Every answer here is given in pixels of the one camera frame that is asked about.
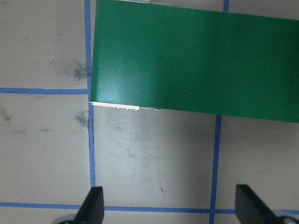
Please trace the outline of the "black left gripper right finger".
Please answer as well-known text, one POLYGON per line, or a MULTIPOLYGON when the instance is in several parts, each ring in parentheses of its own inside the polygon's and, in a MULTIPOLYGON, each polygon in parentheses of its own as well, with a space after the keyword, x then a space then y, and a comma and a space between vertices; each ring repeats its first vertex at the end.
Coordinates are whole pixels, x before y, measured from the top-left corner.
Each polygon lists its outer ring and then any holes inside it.
POLYGON ((277 218, 247 184, 235 187, 235 214, 241 224, 270 224, 277 218))

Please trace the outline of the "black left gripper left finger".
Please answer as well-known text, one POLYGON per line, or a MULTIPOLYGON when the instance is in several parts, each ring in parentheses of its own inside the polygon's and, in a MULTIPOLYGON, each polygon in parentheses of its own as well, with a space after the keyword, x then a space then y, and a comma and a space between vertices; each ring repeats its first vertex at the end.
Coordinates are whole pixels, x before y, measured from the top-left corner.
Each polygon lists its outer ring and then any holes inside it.
POLYGON ((101 224, 104 219, 102 187, 92 187, 77 212, 74 224, 101 224))

